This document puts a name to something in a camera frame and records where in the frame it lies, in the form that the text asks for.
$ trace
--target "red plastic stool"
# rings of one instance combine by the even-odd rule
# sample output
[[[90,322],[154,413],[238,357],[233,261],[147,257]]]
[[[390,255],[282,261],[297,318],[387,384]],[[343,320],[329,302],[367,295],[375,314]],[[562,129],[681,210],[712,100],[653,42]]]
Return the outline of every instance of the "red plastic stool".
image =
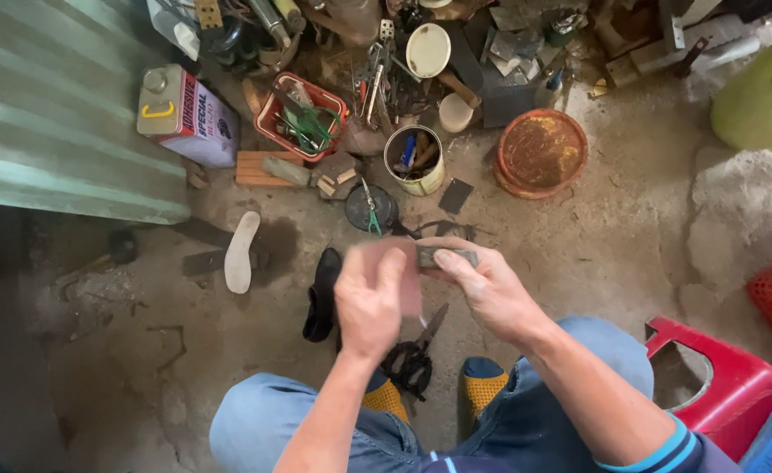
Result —
[[[646,341],[650,359],[669,342],[707,358],[704,386],[672,414],[739,461],[772,411],[772,365],[665,317],[655,317],[646,326],[657,332]]]

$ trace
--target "orange wooden block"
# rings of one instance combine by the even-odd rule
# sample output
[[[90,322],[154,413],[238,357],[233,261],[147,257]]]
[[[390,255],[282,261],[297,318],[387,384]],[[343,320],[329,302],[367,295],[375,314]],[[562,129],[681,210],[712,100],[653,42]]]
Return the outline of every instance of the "orange wooden block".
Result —
[[[281,177],[270,176],[261,169],[261,163],[266,156],[275,156],[296,166],[305,166],[305,160],[294,152],[238,152],[237,177],[234,181],[240,185],[260,187],[294,187],[295,184]]]

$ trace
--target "yellow shoe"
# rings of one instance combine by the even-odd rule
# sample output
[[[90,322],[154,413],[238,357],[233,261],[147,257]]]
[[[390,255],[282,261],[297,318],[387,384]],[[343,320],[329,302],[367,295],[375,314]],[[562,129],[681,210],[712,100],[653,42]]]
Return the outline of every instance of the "yellow shoe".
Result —
[[[410,423],[404,404],[400,401],[398,388],[380,368],[372,374],[372,378],[368,381],[366,394],[362,397],[362,404],[372,411],[389,411],[405,423]]]
[[[467,398],[473,407],[474,419],[509,382],[509,376],[503,371],[503,367],[482,356],[472,356],[465,360],[462,376],[467,388]]]

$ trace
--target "leg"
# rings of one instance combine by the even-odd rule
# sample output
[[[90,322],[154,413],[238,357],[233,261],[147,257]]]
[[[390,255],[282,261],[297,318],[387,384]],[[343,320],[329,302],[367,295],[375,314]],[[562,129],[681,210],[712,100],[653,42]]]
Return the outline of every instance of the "leg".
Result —
[[[235,385],[211,423],[214,458],[229,473],[270,473],[316,394],[307,385],[275,374],[255,374]],[[415,435],[394,414],[361,407],[349,473],[403,473],[420,453]]]
[[[652,398],[652,365],[632,336],[593,317],[565,317],[559,325]],[[474,434],[453,454],[502,458],[521,473],[599,470],[555,396],[522,357],[506,387],[480,414]]]

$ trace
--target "corrugated metal sheet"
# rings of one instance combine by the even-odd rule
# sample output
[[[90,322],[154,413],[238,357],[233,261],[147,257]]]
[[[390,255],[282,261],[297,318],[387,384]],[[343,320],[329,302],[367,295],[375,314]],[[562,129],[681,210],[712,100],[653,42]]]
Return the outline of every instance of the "corrugated metal sheet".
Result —
[[[0,0],[0,204],[187,219],[179,156],[135,131],[141,71],[171,50],[145,2]]]

